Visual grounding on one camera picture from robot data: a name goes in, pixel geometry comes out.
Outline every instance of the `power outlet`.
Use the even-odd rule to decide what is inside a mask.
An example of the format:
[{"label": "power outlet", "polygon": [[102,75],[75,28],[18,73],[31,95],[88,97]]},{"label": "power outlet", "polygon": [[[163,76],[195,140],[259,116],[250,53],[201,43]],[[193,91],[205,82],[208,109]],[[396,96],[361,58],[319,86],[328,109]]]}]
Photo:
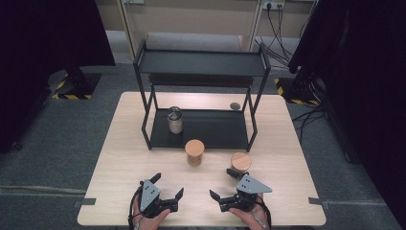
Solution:
[{"label": "power outlet", "polygon": [[284,0],[265,0],[263,9],[268,10],[268,4],[271,4],[271,11],[281,11],[284,8]]}]

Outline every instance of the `hand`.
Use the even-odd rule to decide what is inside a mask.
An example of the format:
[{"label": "hand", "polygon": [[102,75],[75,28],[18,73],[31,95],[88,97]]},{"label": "hand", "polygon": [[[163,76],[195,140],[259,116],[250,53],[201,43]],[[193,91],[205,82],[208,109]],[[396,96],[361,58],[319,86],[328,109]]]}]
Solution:
[{"label": "hand", "polygon": [[[263,194],[258,194],[257,202],[263,202],[262,198]],[[265,212],[258,204],[255,204],[254,209],[249,213],[241,211],[237,208],[230,208],[229,212],[241,218],[241,220],[246,223],[251,230],[263,230],[263,227],[257,222],[254,215],[265,223],[268,229],[270,229],[270,226],[268,226],[268,221],[266,220]]]},{"label": "hand", "polygon": [[156,230],[156,229],[158,229],[159,224],[161,224],[161,222],[170,213],[170,209],[166,209],[166,210],[162,211],[162,213],[160,213],[155,218],[144,218],[144,216],[140,214],[141,211],[140,211],[140,208],[138,207],[138,198],[139,198],[139,196],[136,195],[134,198],[134,203],[132,205],[133,214],[134,214],[134,216],[136,216],[132,219],[134,226],[136,226],[137,223],[139,223],[140,225],[138,226],[138,230]]}]

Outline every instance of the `shelf frame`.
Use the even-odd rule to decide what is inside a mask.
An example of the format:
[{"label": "shelf frame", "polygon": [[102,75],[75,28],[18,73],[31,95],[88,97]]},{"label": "shelf frame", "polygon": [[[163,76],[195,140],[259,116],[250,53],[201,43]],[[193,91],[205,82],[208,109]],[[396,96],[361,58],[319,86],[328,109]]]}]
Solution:
[{"label": "shelf frame", "polygon": [[[146,111],[142,132],[149,150],[182,149],[189,140],[200,139],[207,149],[250,151],[258,133],[255,113],[271,70],[263,44],[257,53],[167,51],[149,50],[143,40],[134,60],[134,70]],[[149,77],[151,92],[148,100],[141,74],[148,74]],[[262,80],[253,103],[251,87],[254,77]],[[241,110],[183,109],[184,131],[172,134],[165,115],[168,108],[158,106],[155,85],[234,87],[246,88],[247,91]],[[155,106],[155,119],[148,137],[146,127],[152,104]],[[253,125],[249,140],[244,115],[247,105]],[[208,126],[207,119],[213,122],[211,126]]]}]

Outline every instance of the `table surface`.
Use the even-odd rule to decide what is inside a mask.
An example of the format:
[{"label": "table surface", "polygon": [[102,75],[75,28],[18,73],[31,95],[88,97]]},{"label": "table surface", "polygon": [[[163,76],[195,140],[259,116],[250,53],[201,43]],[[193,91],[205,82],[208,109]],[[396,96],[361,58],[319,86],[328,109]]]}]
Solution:
[{"label": "table surface", "polygon": [[[231,103],[244,101],[243,94],[157,93],[160,107],[230,109]],[[252,133],[249,112],[245,116],[247,132]],[[174,198],[184,188],[179,211],[169,214],[162,226],[243,226],[239,218],[221,213],[209,194],[221,197],[236,193],[237,180],[226,173],[233,154],[241,150],[205,149],[202,164],[187,163],[184,149],[148,150],[141,131],[145,112],[139,92],[122,94],[105,138],[99,161],[85,198],[95,198],[94,205],[82,205],[81,225],[127,225],[130,199],[140,180],[157,173],[155,185],[162,199]],[[150,132],[154,112],[148,119]],[[301,146],[284,99],[262,95],[256,113],[258,136],[249,152],[249,173],[271,187],[264,201],[272,214],[273,225],[323,225],[326,216],[321,205],[310,204],[318,198]]]}]

